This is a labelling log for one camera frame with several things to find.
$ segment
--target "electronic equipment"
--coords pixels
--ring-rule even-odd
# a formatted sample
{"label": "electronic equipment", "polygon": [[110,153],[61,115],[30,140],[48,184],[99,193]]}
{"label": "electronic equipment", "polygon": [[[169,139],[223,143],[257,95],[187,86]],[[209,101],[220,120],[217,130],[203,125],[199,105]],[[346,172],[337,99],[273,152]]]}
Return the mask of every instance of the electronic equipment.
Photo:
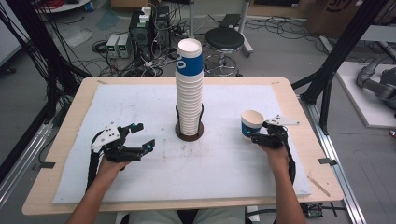
{"label": "electronic equipment", "polygon": [[151,7],[142,7],[142,12],[143,12],[146,16],[151,16]]}
{"label": "electronic equipment", "polygon": [[139,20],[140,21],[149,21],[149,17],[148,15],[140,15],[139,16]]}
{"label": "electronic equipment", "polygon": [[220,26],[226,28],[234,28],[236,25],[238,25],[240,19],[241,14],[226,14],[224,19],[220,23]]}
{"label": "electronic equipment", "polygon": [[164,50],[171,47],[169,6],[158,6],[156,12],[154,24],[157,35],[155,41],[157,41],[158,47]]}
{"label": "electronic equipment", "polygon": [[156,47],[153,45],[154,24],[150,16],[148,21],[141,21],[139,19],[141,15],[144,15],[144,12],[136,11],[132,14],[129,33],[134,49],[137,49],[137,53],[145,61],[150,62],[152,60],[152,52],[155,51]]}
{"label": "electronic equipment", "polygon": [[112,35],[107,43],[106,43],[106,48],[107,48],[107,55],[109,58],[119,58],[119,48],[117,47],[117,43],[119,42],[120,35]]}
{"label": "electronic equipment", "polygon": [[132,52],[131,37],[128,34],[120,35],[119,42],[117,43],[119,54],[121,58],[129,58]]}

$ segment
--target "stack of cups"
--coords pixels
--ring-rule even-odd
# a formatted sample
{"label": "stack of cups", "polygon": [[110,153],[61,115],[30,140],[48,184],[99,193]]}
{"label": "stack of cups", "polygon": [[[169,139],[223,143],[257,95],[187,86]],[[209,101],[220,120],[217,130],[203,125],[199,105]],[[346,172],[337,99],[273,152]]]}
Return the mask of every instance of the stack of cups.
{"label": "stack of cups", "polygon": [[204,80],[202,45],[196,39],[187,38],[177,46],[178,123],[182,134],[198,133],[202,111],[202,87]]}

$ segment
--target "chair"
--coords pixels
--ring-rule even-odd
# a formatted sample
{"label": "chair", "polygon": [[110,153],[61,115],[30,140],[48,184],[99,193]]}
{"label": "chair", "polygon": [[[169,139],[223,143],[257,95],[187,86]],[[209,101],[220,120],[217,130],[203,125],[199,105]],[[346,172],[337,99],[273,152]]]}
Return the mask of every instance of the chair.
{"label": "chair", "polygon": [[205,59],[205,72],[216,77],[239,75],[236,62],[225,53],[233,53],[242,48],[245,38],[233,28],[218,27],[205,34],[205,44],[218,54],[209,55]]}

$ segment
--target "metal pole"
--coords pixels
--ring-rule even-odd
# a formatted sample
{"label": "metal pole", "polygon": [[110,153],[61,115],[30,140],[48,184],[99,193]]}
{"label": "metal pole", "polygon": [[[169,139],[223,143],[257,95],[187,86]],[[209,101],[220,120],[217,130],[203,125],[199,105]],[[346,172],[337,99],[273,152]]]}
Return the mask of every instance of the metal pole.
{"label": "metal pole", "polygon": [[248,4],[249,4],[250,0],[245,0],[244,5],[242,5],[242,11],[241,11],[241,24],[239,24],[239,29],[238,32],[239,33],[244,33],[244,29],[245,29],[245,22],[247,21],[247,14],[248,14]]}
{"label": "metal pole", "polygon": [[194,0],[190,0],[190,32],[189,38],[194,38]]}

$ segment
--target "person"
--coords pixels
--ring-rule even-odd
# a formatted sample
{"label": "person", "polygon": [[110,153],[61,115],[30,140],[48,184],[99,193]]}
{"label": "person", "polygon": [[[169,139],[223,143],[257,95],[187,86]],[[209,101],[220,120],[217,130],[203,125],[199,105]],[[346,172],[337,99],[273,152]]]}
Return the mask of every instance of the person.
{"label": "person", "polygon": [[120,169],[129,162],[112,162],[106,157],[102,158],[96,178],[85,192],[84,197],[67,219],[66,224],[89,224],[94,223],[99,212],[105,193],[119,174]]}
{"label": "person", "polygon": [[[278,149],[259,147],[268,156],[268,162],[276,182],[276,224],[306,223],[289,178],[289,157],[287,150],[284,147]],[[96,178],[66,223],[94,223],[106,191],[110,189],[119,170],[127,164],[128,162],[111,162],[103,157]],[[130,218],[132,219],[130,223],[139,224],[181,223],[176,210],[135,212],[131,214]],[[200,209],[194,223],[245,223],[245,208]]]}

